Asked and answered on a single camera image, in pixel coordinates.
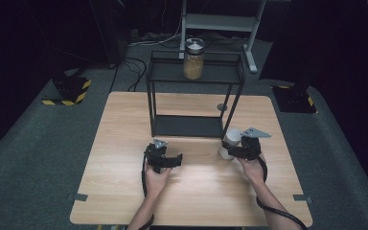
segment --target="finger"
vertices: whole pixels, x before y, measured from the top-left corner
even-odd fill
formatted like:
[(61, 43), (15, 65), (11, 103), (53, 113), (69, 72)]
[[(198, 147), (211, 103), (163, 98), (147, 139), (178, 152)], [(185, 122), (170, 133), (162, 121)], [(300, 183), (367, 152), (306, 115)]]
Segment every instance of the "finger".
[(259, 155), (261, 158), (262, 158), (262, 160), (264, 160), (265, 161), (265, 156), (263, 155), (263, 153), (260, 153), (260, 155)]
[(163, 171), (163, 175), (164, 176), (169, 176), (169, 174), (172, 172), (173, 168), (166, 168), (164, 171)]
[(152, 169), (153, 169), (153, 166), (151, 164), (149, 164), (148, 161), (146, 161), (146, 163), (145, 163), (145, 171), (152, 170)]
[(239, 158), (239, 157), (235, 157), (235, 158), (237, 158), (237, 160), (239, 160), (239, 162), (241, 162), (241, 164), (246, 164), (247, 163), (247, 161), (243, 158)]

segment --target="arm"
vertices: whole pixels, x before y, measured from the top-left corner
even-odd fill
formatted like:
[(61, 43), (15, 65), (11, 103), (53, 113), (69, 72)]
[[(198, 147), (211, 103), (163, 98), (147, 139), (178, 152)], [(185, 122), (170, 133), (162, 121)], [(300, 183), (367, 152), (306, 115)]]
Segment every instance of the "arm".
[[(237, 159), (241, 162), (243, 172), (246, 175), (246, 178), (249, 181), (250, 185), (255, 190), (260, 202), (265, 206), (286, 212), (286, 208), (265, 185), (265, 182), (263, 180), (264, 172), (262, 166), (260, 165), (260, 162), (257, 159), (251, 161), (247, 161), (241, 158)], [(280, 215), (271, 213), (266, 210), (264, 210), (264, 215), (270, 229), (301, 229), (300, 226), (291, 219), (284, 218)]]
[(153, 168), (148, 163), (146, 163), (146, 185), (148, 194), (130, 222), (127, 228), (128, 230), (139, 229), (150, 220), (171, 171), (172, 169), (165, 169), (162, 173), (158, 174), (154, 172)]

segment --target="black metal frame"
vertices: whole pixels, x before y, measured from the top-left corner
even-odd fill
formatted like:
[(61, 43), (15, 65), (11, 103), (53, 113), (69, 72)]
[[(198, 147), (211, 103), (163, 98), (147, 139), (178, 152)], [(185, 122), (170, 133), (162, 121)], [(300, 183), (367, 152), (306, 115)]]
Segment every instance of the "black metal frame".
[[(244, 86), (246, 75), (243, 67), (246, 63), (244, 54), (205, 52), (203, 76), (198, 80), (188, 80), (184, 77), (182, 71), (177, 71), (177, 68), (181, 68), (181, 70), (183, 68), (183, 59), (178, 58), (179, 53), (180, 51), (169, 50), (151, 51), (146, 77), (151, 136), (194, 136), (218, 137), (223, 139)], [(157, 115), (155, 97), (155, 84), (157, 82), (227, 84), (228, 90), (223, 102), (223, 108), (226, 108), (228, 104), (234, 85), (238, 86), (238, 90), (236, 91), (236, 96), (226, 124), (222, 126), (225, 109), (222, 109), (220, 115), (217, 117)]]

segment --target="dark background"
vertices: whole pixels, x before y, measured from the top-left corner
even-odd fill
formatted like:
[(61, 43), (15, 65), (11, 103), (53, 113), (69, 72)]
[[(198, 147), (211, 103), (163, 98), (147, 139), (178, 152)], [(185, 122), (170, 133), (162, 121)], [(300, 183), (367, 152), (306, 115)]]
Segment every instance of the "dark background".
[[(126, 28), (138, 28), (140, 34), (173, 33), (181, 5), (168, 1), (165, 28), (159, 28), (164, 1), (126, 1), (124, 11), (116, 1), (105, 1), (111, 7), (101, 10), (93, 9), (90, 1), (49, 2), (0, 1), (0, 139), (55, 75), (88, 63), (117, 65), (123, 58)], [(253, 13), (248, 6), (256, 5), (245, 0), (230, 8), (227, 1), (193, 2), (189, 12), (237, 15)], [(257, 38), (274, 43), (261, 78), (309, 80), (327, 101), (368, 175), (368, 1), (267, 4)], [(104, 15), (111, 22), (100, 19)]]

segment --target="yellow contents in jar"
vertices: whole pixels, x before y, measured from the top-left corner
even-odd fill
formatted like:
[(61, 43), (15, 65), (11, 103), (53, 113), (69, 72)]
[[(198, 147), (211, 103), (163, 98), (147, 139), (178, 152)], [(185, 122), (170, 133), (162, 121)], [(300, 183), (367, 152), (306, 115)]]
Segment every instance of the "yellow contents in jar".
[(187, 56), (184, 59), (184, 76), (189, 80), (201, 78), (203, 65), (203, 56)]

